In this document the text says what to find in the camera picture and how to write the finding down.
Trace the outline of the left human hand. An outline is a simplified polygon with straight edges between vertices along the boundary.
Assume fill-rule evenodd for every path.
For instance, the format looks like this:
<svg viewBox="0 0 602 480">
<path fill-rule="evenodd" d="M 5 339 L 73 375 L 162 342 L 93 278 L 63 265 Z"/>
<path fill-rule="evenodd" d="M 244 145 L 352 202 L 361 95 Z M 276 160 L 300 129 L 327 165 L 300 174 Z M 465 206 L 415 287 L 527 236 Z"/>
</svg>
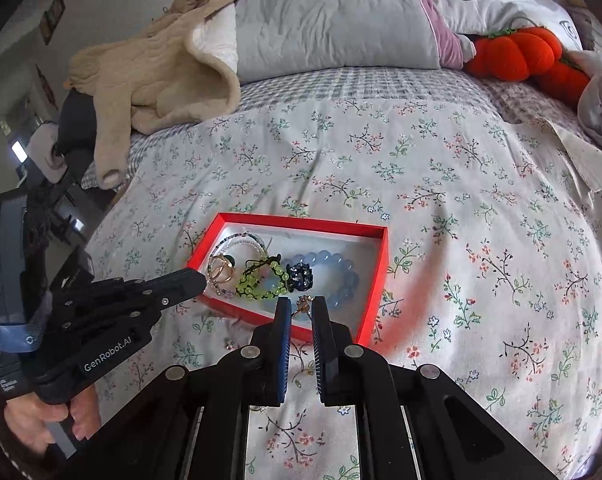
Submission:
<svg viewBox="0 0 602 480">
<path fill-rule="evenodd" d="M 8 400 L 4 408 L 6 425 L 28 450 L 42 456 L 55 443 L 47 424 L 74 420 L 72 432 L 81 441 L 91 439 L 102 426 L 95 386 L 89 386 L 66 404 L 44 403 L 34 392 Z"/>
</svg>

